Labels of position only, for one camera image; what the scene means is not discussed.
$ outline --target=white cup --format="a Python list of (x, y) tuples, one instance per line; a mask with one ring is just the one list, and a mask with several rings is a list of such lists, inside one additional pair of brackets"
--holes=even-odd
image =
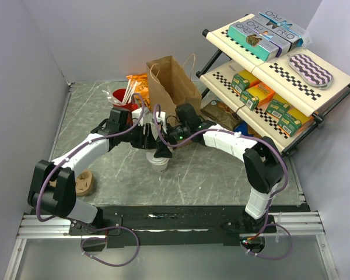
[(164, 172), (167, 169), (169, 159), (166, 157), (154, 157), (156, 150), (148, 150), (146, 152), (147, 160), (152, 164), (152, 167), (157, 172)]

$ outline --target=checkered strip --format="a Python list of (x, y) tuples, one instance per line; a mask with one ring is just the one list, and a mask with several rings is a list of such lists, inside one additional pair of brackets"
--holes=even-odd
[(266, 123), (268, 123), (270, 127), (273, 127), (278, 134), (282, 135), (285, 139), (288, 139), (288, 136), (279, 128), (278, 122), (274, 117), (264, 112), (261, 108), (256, 108), (255, 113), (258, 114)]
[(237, 93), (232, 89), (231, 83), (226, 78), (224, 78), (224, 76), (220, 72), (213, 73), (212, 75), (215, 77), (215, 79), (219, 81), (219, 83), (228, 88), (230, 92), (232, 92), (235, 96), (239, 97)]
[(301, 92), (304, 92), (305, 95), (311, 96), (312, 100), (315, 101), (319, 97), (321, 97), (321, 95), (316, 93), (313, 89), (309, 89), (307, 85), (302, 84), (300, 80), (296, 80), (294, 76), (290, 76), (289, 72), (284, 72), (284, 68), (279, 67), (277, 63), (274, 63), (274, 65), (270, 65), (269, 67), (273, 69), (276, 73), (279, 73), (281, 77), (285, 78), (293, 86), (296, 86)]
[(228, 29), (227, 29), (226, 31), (222, 31), (221, 33), (222, 33), (226, 38), (228, 38), (229, 40), (233, 41), (236, 45), (239, 45), (240, 48), (244, 49), (245, 51), (247, 51), (248, 53), (250, 53), (252, 56), (254, 56), (255, 58), (257, 58), (257, 59), (260, 60), (260, 58), (257, 57), (255, 54), (253, 54), (251, 51), (249, 51), (248, 49), (244, 48), (244, 47), (243, 47), (242, 45), (240, 45), (238, 42), (234, 41), (234, 39), (232, 39), (231, 37), (229, 37), (228, 34), (227, 34), (227, 32), (228, 32)]

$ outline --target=marble tabletop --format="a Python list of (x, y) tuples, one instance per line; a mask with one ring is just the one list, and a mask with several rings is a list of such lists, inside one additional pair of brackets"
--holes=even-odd
[[(91, 129), (109, 116), (111, 104), (102, 90), (125, 88), (126, 82), (77, 82), (55, 143), (57, 158), (82, 142)], [(202, 83), (197, 83), (200, 91)], [(209, 93), (203, 103), (214, 99)], [(289, 185), (273, 204), (299, 205), (292, 166)], [(245, 205), (250, 194), (243, 162), (220, 150), (192, 143), (173, 153), (163, 173), (152, 170), (144, 150), (121, 143), (95, 160), (89, 169), (95, 177), (95, 192), (82, 199), (94, 205)]]

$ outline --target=red container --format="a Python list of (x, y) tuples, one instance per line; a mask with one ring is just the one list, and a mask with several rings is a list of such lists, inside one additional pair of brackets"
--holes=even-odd
[[(113, 92), (113, 96), (118, 99), (119, 101), (122, 101), (123, 100), (123, 97), (124, 97), (124, 93), (126, 92), (126, 89), (117, 89), (115, 92)], [(121, 107), (121, 108), (125, 108), (129, 111), (135, 111), (139, 106), (135, 103), (128, 103), (126, 105), (122, 105), (122, 106), (119, 106), (119, 105), (114, 105), (114, 107)]]

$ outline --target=shelf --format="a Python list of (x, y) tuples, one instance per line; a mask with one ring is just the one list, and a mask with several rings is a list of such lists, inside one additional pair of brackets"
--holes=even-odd
[[(253, 16), (253, 14), (250, 14), (236, 22), (244, 21)], [(253, 73), (259, 80), (271, 87), (275, 92), (307, 116), (310, 116), (331, 99), (338, 96), (338, 94), (350, 84), (350, 76), (347, 74), (321, 59), (311, 51), (302, 47), (295, 48), (290, 51), (288, 55), (298, 53), (307, 54), (313, 61), (328, 70), (334, 77), (331, 86), (326, 90), (312, 87), (305, 83), (300, 75), (288, 65), (287, 55), (264, 62), (239, 43), (232, 40), (227, 35), (227, 30), (230, 25), (231, 24), (228, 24), (220, 29), (209, 32), (206, 35), (206, 39), (231, 59), (240, 64), (243, 68)]]
[(205, 86), (214, 92), (234, 112), (244, 106), (240, 97), (231, 87), (233, 75), (244, 68), (233, 60), (199, 77)]
[(278, 150), (282, 152), (300, 135), (300, 132), (292, 137), (283, 133), (277, 126), (278, 120), (265, 113), (268, 103), (254, 111), (250, 111), (244, 103), (240, 101), (240, 97), (231, 88), (230, 81), (232, 81), (233, 75), (242, 69), (241, 65), (231, 60), (205, 75), (202, 75), (200, 80), (226, 103), (228, 107), (234, 112), (237, 112), (237, 115), (257, 133), (261, 136), (268, 136), (274, 140)]

